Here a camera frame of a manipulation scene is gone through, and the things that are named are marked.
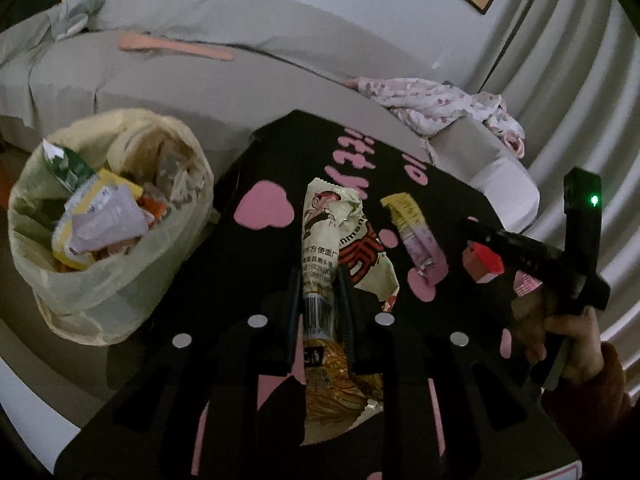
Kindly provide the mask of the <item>right hand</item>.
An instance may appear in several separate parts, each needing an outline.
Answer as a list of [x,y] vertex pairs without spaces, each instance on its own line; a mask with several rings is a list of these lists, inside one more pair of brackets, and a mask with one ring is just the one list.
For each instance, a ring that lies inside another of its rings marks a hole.
[[541,287],[511,302],[512,348],[530,364],[549,359],[551,336],[567,343],[562,377],[574,385],[595,378],[604,369],[597,311],[588,306],[578,315],[555,315],[553,299]]

